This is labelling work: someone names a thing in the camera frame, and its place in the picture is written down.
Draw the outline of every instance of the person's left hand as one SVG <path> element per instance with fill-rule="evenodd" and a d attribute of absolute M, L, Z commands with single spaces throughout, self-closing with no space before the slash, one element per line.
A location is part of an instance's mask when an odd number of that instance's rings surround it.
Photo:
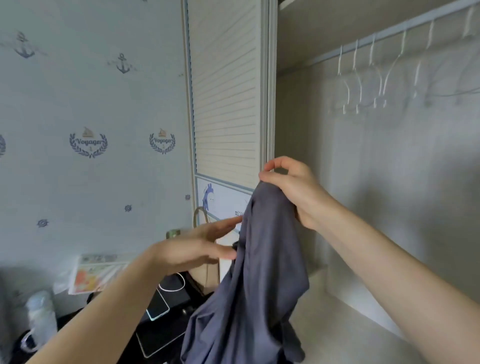
<path fill-rule="evenodd" d="M 160 264 L 166 274 L 183 272 L 202 264 L 215 264 L 219 259 L 233 260 L 237 252 L 229 246 L 215 244 L 240 223 L 242 216 L 203 224 L 176 238 L 164 240 L 155 246 Z"/>

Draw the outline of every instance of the laurel wreath print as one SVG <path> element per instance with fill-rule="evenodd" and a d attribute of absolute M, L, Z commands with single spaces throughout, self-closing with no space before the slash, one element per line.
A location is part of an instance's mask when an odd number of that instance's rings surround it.
<path fill-rule="evenodd" d="M 165 149 L 157 147 L 157 145 L 155 144 L 155 142 L 153 140 L 153 137 L 154 137 L 154 135 L 150 134 L 150 146 L 153 148 L 153 150 L 156 150 L 158 153 L 167 154 L 168 152 L 171 152 L 173 150 L 173 148 L 175 148 L 175 137 L 174 137 L 173 134 L 170 134 L 170 137 L 172 138 L 172 142 Z"/>
<path fill-rule="evenodd" d="M 75 142 L 75 133 L 70 134 L 70 146 L 72 149 L 80 154 L 81 156 L 89 157 L 89 158 L 95 158 L 98 157 L 99 155 L 103 154 L 108 147 L 108 141 L 107 137 L 105 137 L 104 134 L 100 134 L 100 137 L 102 138 L 102 145 L 99 149 L 97 149 L 95 152 L 90 153 L 89 151 L 80 148 L 77 143 Z"/>
<path fill-rule="evenodd" d="M 5 151 L 7 150 L 7 143 L 5 142 L 5 139 L 3 136 L 0 134 L 0 157 L 5 154 Z"/>

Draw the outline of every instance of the metal closet rod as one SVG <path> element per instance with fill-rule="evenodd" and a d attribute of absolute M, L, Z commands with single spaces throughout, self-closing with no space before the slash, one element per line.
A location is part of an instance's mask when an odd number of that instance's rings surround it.
<path fill-rule="evenodd" d="M 446 4 L 444 6 L 441 6 L 440 8 L 436 8 L 433 10 L 430 10 L 429 12 L 426 12 L 422 15 L 416 16 L 415 18 L 406 20 L 402 23 L 396 24 L 394 26 L 391 26 L 389 28 L 386 28 L 384 30 L 381 30 L 380 32 L 377 32 L 375 34 L 371 34 L 369 36 L 366 36 L 362 39 L 358 40 L 358 47 L 364 47 L 372 43 L 373 41 L 373 36 L 375 35 L 375 42 L 378 42 L 379 40 L 389 38 L 391 36 L 394 36 L 396 34 L 402 33 L 405 30 L 409 30 L 412 28 L 415 28 L 417 26 L 420 26 L 425 23 L 429 23 L 432 20 L 442 18 L 444 16 L 453 14 L 455 12 L 459 12 L 461 10 L 464 10 L 472 5 L 476 5 L 480 2 L 480 0 L 456 0 L 454 2 L 451 2 L 449 4 Z M 342 53 L 348 53 L 353 50 L 355 50 L 357 41 L 354 41 L 352 43 L 349 43 L 347 45 L 343 46 L 343 51 Z M 340 55 L 340 48 L 332 50 L 330 52 L 324 53 L 320 56 L 310 58 L 309 60 L 302 61 L 292 67 L 288 67 L 284 70 L 280 70 L 277 72 L 277 77 L 284 76 L 286 74 L 301 70 L 302 68 L 307 68 L 311 67 L 314 64 L 329 60 L 334 57 L 338 57 Z"/>

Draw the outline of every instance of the wardrobe door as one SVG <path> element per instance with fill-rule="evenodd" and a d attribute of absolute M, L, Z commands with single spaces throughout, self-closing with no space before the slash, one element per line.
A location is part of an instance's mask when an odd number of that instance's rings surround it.
<path fill-rule="evenodd" d="M 248 201 L 274 151 L 277 1 L 185 0 L 184 10 L 196 201 L 205 207 L 215 185 Z M 243 213 L 235 204 L 226 215 Z"/>

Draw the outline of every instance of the purple-gray fabric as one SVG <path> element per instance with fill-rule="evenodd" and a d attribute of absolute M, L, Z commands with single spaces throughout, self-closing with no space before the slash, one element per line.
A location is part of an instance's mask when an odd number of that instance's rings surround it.
<path fill-rule="evenodd" d="M 288 319 L 308 290 L 295 209 L 276 186 L 260 182 L 243 215 L 237 259 L 215 293 L 191 316 L 185 364 L 301 362 Z"/>

